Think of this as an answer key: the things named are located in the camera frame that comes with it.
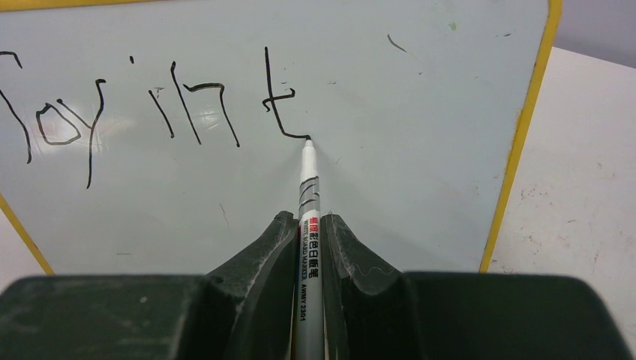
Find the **yellow framed whiteboard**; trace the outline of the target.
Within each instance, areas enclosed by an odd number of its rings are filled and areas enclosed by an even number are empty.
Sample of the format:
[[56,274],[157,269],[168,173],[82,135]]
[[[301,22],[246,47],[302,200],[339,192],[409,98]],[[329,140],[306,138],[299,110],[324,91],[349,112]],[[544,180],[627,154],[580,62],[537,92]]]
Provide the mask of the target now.
[[475,272],[561,1],[3,1],[1,210],[47,274],[203,273],[321,208]]

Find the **black white marker pen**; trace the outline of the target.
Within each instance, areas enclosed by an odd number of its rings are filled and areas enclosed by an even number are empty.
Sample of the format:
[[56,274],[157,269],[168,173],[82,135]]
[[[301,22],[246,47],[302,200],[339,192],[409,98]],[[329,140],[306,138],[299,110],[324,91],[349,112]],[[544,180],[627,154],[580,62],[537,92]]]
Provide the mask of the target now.
[[324,359],[320,179],[317,152],[306,140],[301,153],[298,206],[298,274],[292,337],[294,359]]

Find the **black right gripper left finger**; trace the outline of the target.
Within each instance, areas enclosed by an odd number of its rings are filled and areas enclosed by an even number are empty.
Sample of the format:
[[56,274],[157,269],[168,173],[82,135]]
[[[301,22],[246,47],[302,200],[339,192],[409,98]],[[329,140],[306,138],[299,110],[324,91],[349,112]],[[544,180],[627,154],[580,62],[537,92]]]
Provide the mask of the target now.
[[1,357],[288,359],[298,224],[280,212],[205,275],[17,280],[1,294]]

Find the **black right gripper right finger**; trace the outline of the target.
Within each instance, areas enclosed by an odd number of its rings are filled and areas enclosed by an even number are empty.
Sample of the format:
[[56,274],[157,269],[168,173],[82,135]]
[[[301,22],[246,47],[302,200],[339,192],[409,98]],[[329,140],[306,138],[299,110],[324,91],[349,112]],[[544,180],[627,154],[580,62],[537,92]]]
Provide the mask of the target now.
[[630,359],[597,293],[573,277],[402,272],[342,217],[320,221],[330,359]]

